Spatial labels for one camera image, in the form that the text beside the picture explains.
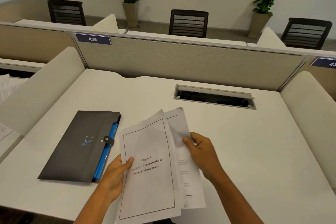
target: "plant pot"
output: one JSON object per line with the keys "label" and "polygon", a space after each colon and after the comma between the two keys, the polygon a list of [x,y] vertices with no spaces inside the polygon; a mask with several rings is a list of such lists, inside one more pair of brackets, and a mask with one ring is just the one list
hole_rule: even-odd
{"label": "plant pot", "polygon": [[253,12],[251,23],[250,23],[250,29],[247,34],[247,37],[248,38],[258,38],[260,36],[260,32],[266,26],[270,18],[271,18],[271,15],[258,14],[256,12]]}
{"label": "plant pot", "polygon": [[136,28],[139,25],[138,22],[138,2],[134,4],[123,3],[125,16],[127,19],[128,27]]}

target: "person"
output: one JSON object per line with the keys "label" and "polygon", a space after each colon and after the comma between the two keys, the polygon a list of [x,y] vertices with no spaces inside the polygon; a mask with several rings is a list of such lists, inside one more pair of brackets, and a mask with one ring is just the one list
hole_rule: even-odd
{"label": "person", "polygon": [[[191,132],[190,136],[195,144],[187,137],[183,138],[183,142],[204,177],[215,187],[231,224],[263,224],[225,173],[210,139],[194,132]],[[122,164],[119,155],[108,165],[97,188],[75,220],[75,224],[103,222],[108,207],[121,193],[124,171],[132,166],[133,160],[130,157]]]}

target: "person's left arm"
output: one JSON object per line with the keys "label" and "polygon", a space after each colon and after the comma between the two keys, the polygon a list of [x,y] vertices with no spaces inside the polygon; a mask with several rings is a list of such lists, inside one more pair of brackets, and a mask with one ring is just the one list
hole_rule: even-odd
{"label": "person's left arm", "polygon": [[106,168],[106,171],[79,213],[74,224],[90,223],[101,224],[110,204],[116,200],[123,188],[124,171],[132,166],[133,157],[123,165],[120,155]]}

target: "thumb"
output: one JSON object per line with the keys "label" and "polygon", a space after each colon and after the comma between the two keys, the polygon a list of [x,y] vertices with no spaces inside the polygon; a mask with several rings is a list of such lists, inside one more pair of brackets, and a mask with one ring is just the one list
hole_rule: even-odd
{"label": "thumb", "polygon": [[132,166],[132,164],[133,164],[133,160],[134,160],[134,158],[130,157],[125,164],[123,164],[121,167],[119,167],[120,171],[124,172],[127,169],[129,169]]}
{"label": "thumb", "polygon": [[187,146],[187,148],[189,149],[190,153],[192,153],[192,152],[194,152],[196,150],[196,147],[195,147],[194,143],[188,137],[183,137],[182,141]]}

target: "person's right arm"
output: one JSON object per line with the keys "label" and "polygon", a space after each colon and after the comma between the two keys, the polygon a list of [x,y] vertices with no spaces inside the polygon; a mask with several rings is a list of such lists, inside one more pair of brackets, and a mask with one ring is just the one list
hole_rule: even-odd
{"label": "person's right arm", "polygon": [[231,224],[263,224],[244,196],[223,170],[209,138],[191,132],[191,138],[183,138],[191,157],[215,187]]}

